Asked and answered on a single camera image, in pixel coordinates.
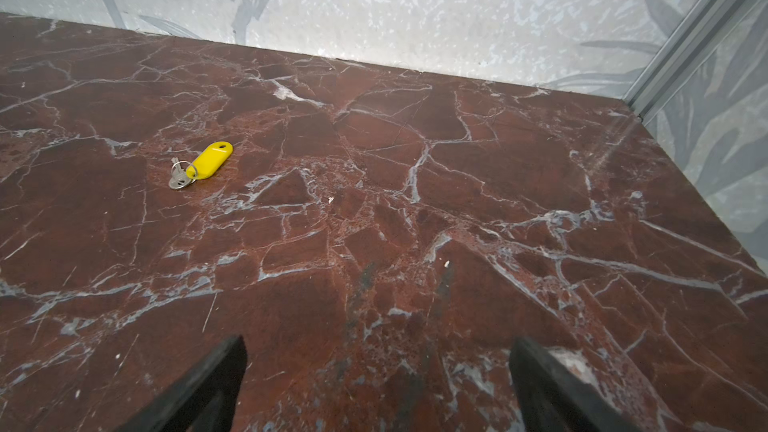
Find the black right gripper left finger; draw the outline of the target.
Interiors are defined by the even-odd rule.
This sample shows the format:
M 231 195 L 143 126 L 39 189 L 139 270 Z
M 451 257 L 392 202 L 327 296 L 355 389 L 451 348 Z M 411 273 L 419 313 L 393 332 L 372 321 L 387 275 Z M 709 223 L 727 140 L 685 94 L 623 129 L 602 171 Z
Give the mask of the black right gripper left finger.
M 118 429 L 229 431 L 247 364 L 244 338 L 226 338 Z

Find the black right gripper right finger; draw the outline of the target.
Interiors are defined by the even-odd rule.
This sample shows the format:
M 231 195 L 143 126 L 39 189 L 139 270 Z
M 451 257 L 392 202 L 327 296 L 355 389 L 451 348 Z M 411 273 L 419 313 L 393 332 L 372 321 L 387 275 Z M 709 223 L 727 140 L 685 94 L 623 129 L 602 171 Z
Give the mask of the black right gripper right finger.
M 636 431 L 552 354 L 528 337 L 515 340 L 509 369 L 527 431 Z

